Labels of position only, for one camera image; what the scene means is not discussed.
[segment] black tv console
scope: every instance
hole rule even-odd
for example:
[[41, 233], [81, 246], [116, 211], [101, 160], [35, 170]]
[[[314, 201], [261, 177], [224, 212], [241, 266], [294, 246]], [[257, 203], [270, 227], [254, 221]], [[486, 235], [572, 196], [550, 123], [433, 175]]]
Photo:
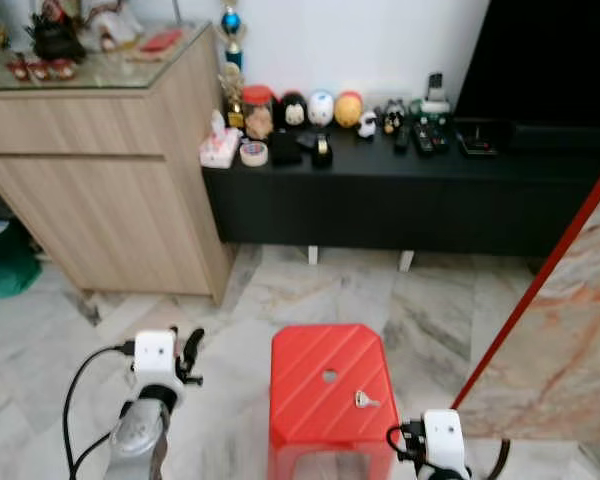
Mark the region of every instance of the black tv console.
[[203, 175], [220, 237], [277, 243], [546, 256], [600, 176], [599, 154], [424, 158], [331, 130], [333, 166], [249, 168], [237, 157]]

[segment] trophy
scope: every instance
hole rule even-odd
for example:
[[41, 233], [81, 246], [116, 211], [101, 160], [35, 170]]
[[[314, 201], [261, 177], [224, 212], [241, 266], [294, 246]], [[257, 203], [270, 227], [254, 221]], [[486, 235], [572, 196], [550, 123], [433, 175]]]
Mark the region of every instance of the trophy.
[[234, 10], [236, 0], [227, 0], [220, 25], [216, 26], [218, 36], [225, 43], [224, 55], [227, 62], [235, 63], [242, 69], [242, 48], [240, 43], [247, 33], [247, 27]]

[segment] remote control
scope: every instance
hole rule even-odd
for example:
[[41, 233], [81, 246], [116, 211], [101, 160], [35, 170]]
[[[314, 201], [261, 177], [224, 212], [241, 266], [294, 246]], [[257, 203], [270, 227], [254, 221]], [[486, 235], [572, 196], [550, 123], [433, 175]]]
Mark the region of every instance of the remote control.
[[424, 127], [424, 125], [416, 123], [411, 131], [413, 132], [413, 137], [416, 141], [416, 147], [418, 148], [420, 154], [432, 155], [435, 148], [429, 139], [429, 134], [427, 133], [427, 129]]
[[403, 125], [398, 130], [398, 134], [396, 135], [396, 143], [393, 145], [393, 148], [396, 152], [406, 152], [409, 147], [409, 131], [411, 129], [407, 125]]
[[446, 152], [449, 150], [449, 140], [442, 132], [442, 129], [430, 126], [427, 128], [427, 133], [436, 152]]

